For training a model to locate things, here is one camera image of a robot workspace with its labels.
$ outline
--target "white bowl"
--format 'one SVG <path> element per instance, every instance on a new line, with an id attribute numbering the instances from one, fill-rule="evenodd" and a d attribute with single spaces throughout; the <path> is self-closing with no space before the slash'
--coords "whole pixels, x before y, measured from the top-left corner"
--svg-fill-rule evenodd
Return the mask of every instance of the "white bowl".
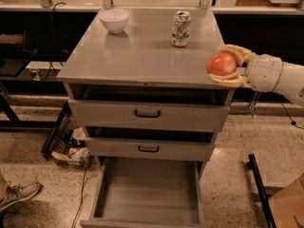
<path id="1" fill-rule="evenodd" d="M 109 9 L 100 14 L 104 27 L 111 33 L 121 32 L 127 23 L 129 13 L 123 9 Z"/>

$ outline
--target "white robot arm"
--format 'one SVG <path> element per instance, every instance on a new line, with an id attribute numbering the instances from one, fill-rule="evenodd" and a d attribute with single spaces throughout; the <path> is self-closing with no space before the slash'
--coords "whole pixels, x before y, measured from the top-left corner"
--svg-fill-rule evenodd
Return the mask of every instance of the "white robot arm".
<path id="1" fill-rule="evenodd" d="M 259 92 L 275 92 L 288 101 L 304 106 L 304 66 L 282 62 L 268 54 L 256 55 L 252 51 L 235 45 L 225 45 L 218 52 L 232 54 L 240 66 L 231 74 L 209 77 L 216 84 L 229 87 L 248 87 Z"/>

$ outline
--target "cardboard box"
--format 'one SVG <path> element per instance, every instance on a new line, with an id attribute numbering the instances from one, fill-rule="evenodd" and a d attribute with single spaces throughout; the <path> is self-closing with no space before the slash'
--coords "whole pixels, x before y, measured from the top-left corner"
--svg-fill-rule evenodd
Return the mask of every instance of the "cardboard box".
<path id="1" fill-rule="evenodd" d="M 268 201 L 276 228 L 304 227 L 304 174 L 271 196 Z"/>

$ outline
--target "sneaker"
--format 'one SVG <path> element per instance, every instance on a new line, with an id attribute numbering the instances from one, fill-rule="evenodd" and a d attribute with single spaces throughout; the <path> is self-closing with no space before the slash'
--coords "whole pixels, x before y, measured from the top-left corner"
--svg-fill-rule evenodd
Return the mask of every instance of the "sneaker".
<path id="1" fill-rule="evenodd" d="M 12 186 L 8 187 L 7 194 L 2 201 L 0 201 L 0 213 L 14 203 L 19 201 L 29 200 L 34 197 L 40 189 L 40 183 L 34 182 L 27 186 Z"/>

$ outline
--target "black handle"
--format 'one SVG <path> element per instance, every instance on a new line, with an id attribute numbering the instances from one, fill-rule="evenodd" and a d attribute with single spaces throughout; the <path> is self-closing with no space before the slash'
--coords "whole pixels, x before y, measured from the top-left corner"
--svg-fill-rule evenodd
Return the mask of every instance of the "black handle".
<path id="1" fill-rule="evenodd" d="M 160 151 L 160 147 L 156 146 L 156 149 L 144 149 L 144 147 L 139 145 L 139 151 L 140 152 L 149 152 L 149 153 L 157 153 Z"/>
<path id="2" fill-rule="evenodd" d="M 146 114 L 141 114 L 139 112 L 139 110 L 135 110 L 134 111 L 135 116 L 137 116 L 138 118 L 159 118 L 161 115 L 161 112 L 158 110 L 158 112 L 156 114 L 151 114 L 151 115 L 146 115 Z"/>

